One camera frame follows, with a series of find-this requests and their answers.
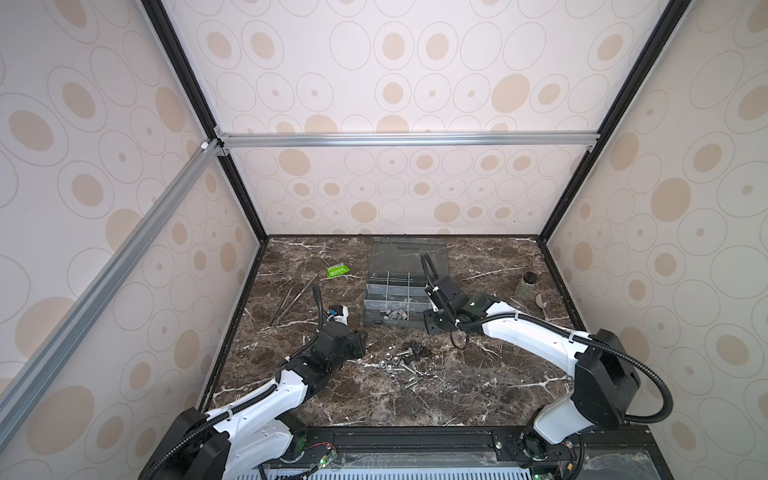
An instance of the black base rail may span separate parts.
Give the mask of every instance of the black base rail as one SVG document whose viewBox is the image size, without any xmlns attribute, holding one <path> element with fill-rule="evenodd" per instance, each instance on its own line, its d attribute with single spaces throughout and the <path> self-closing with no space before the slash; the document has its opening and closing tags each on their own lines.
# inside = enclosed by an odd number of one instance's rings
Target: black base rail
<svg viewBox="0 0 768 480">
<path fill-rule="evenodd" d="M 385 464 L 387 454 L 458 454 L 477 453 L 495 455 L 497 462 L 514 462 L 523 468 L 557 467 L 559 462 L 571 459 L 566 445 L 556 445 L 552 458 L 531 462 L 519 442 L 522 426 L 399 426 L 399 427 L 308 427 L 308 448 L 294 463 L 271 461 L 272 468 L 309 468 L 328 452 L 323 442 L 332 444 L 340 458 L 355 461 L 360 455 L 381 455 L 377 463 Z M 594 429 L 581 434 L 587 457 L 606 454 L 637 453 L 647 455 L 661 480 L 673 480 L 654 436 L 644 425 L 622 425 L 616 430 Z M 578 435 L 564 440 L 578 445 Z"/>
</svg>

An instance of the black cable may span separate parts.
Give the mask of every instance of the black cable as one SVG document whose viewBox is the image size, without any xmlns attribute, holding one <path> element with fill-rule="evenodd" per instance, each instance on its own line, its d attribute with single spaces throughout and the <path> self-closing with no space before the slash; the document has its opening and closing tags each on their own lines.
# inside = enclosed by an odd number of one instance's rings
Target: black cable
<svg viewBox="0 0 768 480">
<path fill-rule="evenodd" d="M 466 350 L 469 346 L 469 332 L 464 332 L 465 338 L 464 338 L 464 346 L 458 346 L 456 345 L 456 341 L 453 339 L 453 330 L 449 330 L 448 335 L 451 337 L 451 344 L 459 349 L 459 350 Z"/>
<path fill-rule="evenodd" d="M 244 409 L 247 409 L 248 407 L 256 405 L 258 402 L 261 402 L 266 397 L 270 396 L 272 392 L 277 390 L 277 385 L 272 384 L 270 387 L 263 392 L 261 392 L 259 395 L 253 397 L 252 399 L 249 399 L 243 403 L 240 403 L 238 406 L 235 406 L 232 408 L 232 413 L 239 413 L 242 412 Z M 155 463 L 152 464 L 152 466 L 147 470 L 147 474 L 142 478 L 142 480 L 150 480 L 153 478 L 162 468 L 163 465 L 165 465 L 168 460 L 176 455 L 178 452 L 181 451 L 184 447 L 190 444 L 192 440 L 194 440 L 196 437 L 201 435 L 202 433 L 206 432 L 208 429 L 213 428 L 214 425 L 217 423 L 230 418 L 229 412 L 220 413 L 219 415 L 216 415 L 212 419 L 205 422 L 203 425 L 198 426 L 191 432 L 187 433 L 182 439 L 174 445 L 171 449 L 169 449 L 167 452 L 165 452 L 163 455 L 161 455 Z"/>
<path fill-rule="evenodd" d="M 280 480 L 306 480 L 310 475 L 317 472 L 318 470 L 320 470 L 320 467 L 313 465 L 313 467 L 306 472 L 297 473 L 295 475 L 291 475 L 290 477 L 283 477 L 280 478 Z"/>
<path fill-rule="evenodd" d="M 550 330 L 551 332 L 557 333 L 558 335 L 563 336 L 564 338 L 571 338 L 570 331 L 566 329 L 562 329 L 561 327 L 553 323 L 544 321 L 540 318 L 536 318 L 535 316 L 527 315 L 525 313 L 520 313 L 520 312 L 496 313 L 495 315 L 490 315 L 485 317 L 484 319 L 476 320 L 474 322 L 459 323 L 458 327 L 459 329 L 470 329 L 472 327 L 482 325 L 483 323 L 488 323 L 494 320 L 507 319 L 507 318 L 526 320 L 528 322 L 534 323 L 535 325 L 538 325 L 547 330 Z M 654 413 L 653 415 L 643 415 L 643 416 L 625 415 L 624 420 L 628 422 L 633 422 L 633 423 L 658 423 L 666 419 L 672 413 L 672 408 L 674 407 L 674 401 L 672 399 L 672 392 L 670 392 L 669 387 L 667 387 L 667 384 L 664 383 L 664 381 L 661 379 L 661 377 L 659 377 L 659 375 L 656 374 L 656 372 L 648 368 L 640 360 L 635 359 L 633 356 L 629 356 L 624 352 L 616 350 L 606 345 L 605 343 L 596 342 L 592 339 L 586 339 L 583 336 L 574 335 L 572 340 L 576 343 L 581 343 L 582 345 L 590 346 L 594 349 L 598 349 L 598 350 L 602 350 L 603 352 L 610 353 L 611 355 L 616 356 L 617 358 L 620 358 L 627 363 L 630 363 L 636 369 L 640 370 L 643 374 L 645 374 L 645 376 L 648 377 L 651 380 L 651 382 L 653 382 L 656 385 L 656 387 L 659 389 L 659 392 L 661 393 L 661 398 L 664 403 L 658 412 Z"/>
<path fill-rule="evenodd" d="M 429 264 L 429 268 L 432 270 L 432 273 L 435 275 L 435 280 L 440 280 L 440 276 L 437 274 L 437 269 L 435 268 L 435 264 L 432 263 L 432 258 L 429 256 L 429 253 L 423 252 L 422 257 L 426 258 L 427 263 Z"/>
<path fill-rule="evenodd" d="M 320 282 L 318 280 L 312 282 L 312 294 L 317 304 L 317 331 L 319 332 L 323 328 L 326 311 L 323 309 L 323 295 L 320 293 Z"/>
<path fill-rule="evenodd" d="M 435 264 L 432 263 L 432 259 L 429 257 L 429 254 L 426 252 L 422 252 L 420 257 L 422 260 L 422 270 L 424 270 L 424 275 L 427 277 L 427 285 L 429 286 L 429 289 L 435 294 L 433 296 L 430 296 L 430 298 L 432 299 L 432 302 L 435 304 L 438 310 L 442 310 L 448 314 L 448 317 L 451 320 L 451 323 L 455 323 L 456 311 L 453 309 L 453 306 L 451 305 L 451 301 L 449 300 L 448 295 L 446 295 L 445 292 L 443 292 L 439 288 L 435 290 L 436 288 L 435 283 L 432 282 L 432 276 L 429 274 L 429 269 L 432 269 L 432 273 L 435 274 L 435 280 L 439 278 L 437 274 L 437 270 L 435 269 Z"/>
</svg>

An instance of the metal vent grille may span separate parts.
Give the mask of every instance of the metal vent grille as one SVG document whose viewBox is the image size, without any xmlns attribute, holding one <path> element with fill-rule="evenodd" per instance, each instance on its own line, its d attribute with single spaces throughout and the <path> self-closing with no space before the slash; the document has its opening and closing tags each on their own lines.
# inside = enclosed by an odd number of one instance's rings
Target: metal vent grille
<svg viewBox="0 0 768 480">
<path fill-rule="evenodd" d="M 295 468 L 270 470 L 268 480 L 301 473 Z M 343 472 L 321 470 L 311 480 L 531 480 L 527 469 L 518 467 L 482 468 L 348 468 Z M 231 480 L 260 480 L 259 473 L 240 475 Z"/>
</svg>

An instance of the black frame edge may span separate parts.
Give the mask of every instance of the black frame edge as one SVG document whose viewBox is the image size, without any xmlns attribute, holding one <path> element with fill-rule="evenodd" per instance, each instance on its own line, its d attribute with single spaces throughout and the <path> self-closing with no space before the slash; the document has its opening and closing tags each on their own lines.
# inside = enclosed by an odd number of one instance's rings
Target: black frame edge
<svg viewBox="0 0 768 480">
<path fill-rule="evenodd" d="M 683 14 L 688 9 L 688 5 L 692 0 L 670 0 L 664 12 L 661 14 L 659 21 L 657 22 L 654 30 L 651 32 L 648 41 L 646 42 L 640 56 L 637 57 L 637 61 L 630 70 L 627 80 L 619 90 L 619 94 L 616 96 L 616 100 L 611 105 L 611 109 L 608 111 L 603 123 L 598 129 L 600 138 L 594 145 L 591 151 L 587 151 L 584 157 L 581 159 L 578 168 L 568 182 L 563 194 L 558 200 L 558 204 L 554 207 L 552 214 L 549 216 L 547 223 L 544 225 L 544 229 L 541 231 L 541 239 L 546 243 L 558 227 L 560 220 L 562 220 L 565 212 L 570 207 L 571 202 L 576 197 L 581 185 L 587 180 L 587 176 L 592 169 L 592 166 L 597 161 L 598 157 L 602 153 L 605 145 L 611 139 L 614 131 L 621 122 L 621 118 L 626 113 L 630 104 L 634 100 L 635 96 L 640 90 L 643 82 L 645 81 L 648 73 L 653 68 L 659 55 L 667 45 L 667 40 L 677 27 L 677 23 L 683 17 Z"/>
<path fill-rule="evenodd" d="M 221 378 L 221 373 L 224 370 L 224 364 L 227 362 L 227 357 L 230 355 L 230 348 L 232 348 L 232 343 L 235 340 L 237 327 L 240 326 L 240 319 L 243 318 L 243 312 L 245 311 L 246 303 L 250 298 L 251 290 L 253 290 L 253 283 L 256 281 L 256 276 L 259 273 L 259 267 L 261 266 L 262 260 L 264 260 L 264 256 L 266 255 L 266 248 L 269 243 L 269 237 L 267 237 L 263 242 L 260 242 L 259 250 L 256 252 L 256 258 L 253 260 L 253 265 L 250 269 L 250 272 L 248 273 L 248 277 L 245 279 L 243 292 L 240 294 L 240 298 L 237 301 L 237 306 L 235 307 L 234 314 L 232 315 L 232 320 L 230 321 L 230 325 L 227 327 L 227 332 L 224 334 L 224 340 L 221 344 L 221 348 L 219 348 L 214 366 L 210 371 L 210 376 L 208 377 L 208 382 L 205 385 L 205 390 L 203 390 L 203 396 L 200 399 L 200 405 L 197 407 L 197 409 L 201 412 L 206 412 L 210 408 L 211 400 L 214 398 L 214 390 L 216 389 L 216 385 L 219 383 L 219 379 Z"/>
<path fill-rule="evenodd" d="M 492 234 L 486 234 L 486 233 L 477 233 L 474 235 L 457 235 L 457 234 L 451 234 L 451 235 L 419 235 L 417 233 L 407 233 L 407 234 L 401 234 L 401 235 L 388 235 L 388 234 L 369 234 L 369 235 L 363 235 L 361 233 L 345 233 L 343 235 L 304 235 L 302 233 L 278 233 L 270 235 L 270 238 L 380 238 L 380 237 L 387 237 L 387 238 L 510 238 L 510 239 L 517 239 L 517 240 L 537 240 L 538 235 L 531 234 L 531 235 L 513 235 L 513 234 L 506 234 L 506 235 L 492 235 Z"/>
<path fill-rule="evenodd" d="M 547 243 L 544 241 L 544 239 L 539 237 L 536 240 L 536 244 L 538 245 L 539 250 L 541 250 L 541 255 L 544 257 L 544 263 L 547 265 L 549 274 L 552 275 L 554 285 L 558 288 L 560 298 L 563 300 L 563 304 L 565 305 L 565 311 L 568 312 L 568 316 L 571 317 L 571 322 L 574 324 L 574 328 L 576 330 L 586 332 L 587 327 L 584 326 L 584 320 L 581 319 L 581 315 L 579 315 L 579 312 L 576 309 L 576 303 L 574 303 L 574 300 L 571 297 L 571 293 L 568 292 L 568 287 L 565 286 L 563 277 L 560 275 L 558 266 L 554 263 L 554 258 L 552 258 L 552 254 L 549 251 L 549 247 L 547 247 Z"/>
<path fill-rule="evenodd" d="M 187 94 L 192 108 L 200 120 L 200 124 L 203 126 L 203 130 L 208 138 L 216 138 L 219 140 L 219 144 L 222 144 L 216 132 L 216 119 L 211 112 L 208 103 L 205 100 L 203 90 L 200 88 L 200 84 L 197 82 L 197 77 L 194 75 L 192 66 L 190 65 L 187 56 L 184 54 L 184 49 L 181 46 L 178 36 L 174 30 L 173 25 L 170 23 L 168 13 L 163 6 L 161 0 L 141 0 L 141 4 L 144 6 L 144 10 L 147 12 L 147 17 L 152 23 L 152 27 L 157 33 L 157 37 L 160 39 L 160 43 L 165 49 L 165 53 L 170 60 L 171 65 L 174 67 L 176 76 L 181 83 L 184 92 Z M 219 157 L 219 162 L 224 172 L 227 174 L 227 179 L 234 190 L 237 200 L 240 202 L 240 206 L 243 208 L 248 222 L 251 228 L 256 233 L 260 242 L 266 242 L 267 235 L 264 230 L 264 225 L 261 223 L 256 208 L 253 206 L 253 202 L 248 195 L 243 178 L 237 171 L 232 157 L 227 150 L 224 150 L 227 155 L 225 157 Z"/>
</svg>

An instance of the wallpaper wall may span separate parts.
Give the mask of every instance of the wallpaper wall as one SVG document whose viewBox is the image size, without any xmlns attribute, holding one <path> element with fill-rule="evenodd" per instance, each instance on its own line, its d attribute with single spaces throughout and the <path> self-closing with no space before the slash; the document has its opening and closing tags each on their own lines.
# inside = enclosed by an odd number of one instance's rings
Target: wallpaper wall
<svg viewBox="0 0 768 480">
<path fill-rule="evenodd" d="M 201 142 L 128 0 L 4 2 L 0 392 Z"/>
<path fill-rule="evenodd" d="M 233 150 L 268 233 L 535 234 L 584 145 Z"/>
<path fill-rule="evenodd" d="M 0 455 L 0 478 L 135 480 L 197 404 L 256 249 L 214 161 Z"/>
<path fill-rule="evenodd" d="M 587 130 L 666 0 L 166 0 L 223 131 Z"/>
<path fill-rule="evenodd" d="M 589 328 L 671 387 L 678 480 L 768 472 L 766 127 L 768 1 L 700 2 L 550 243 Z"/>
</svg>

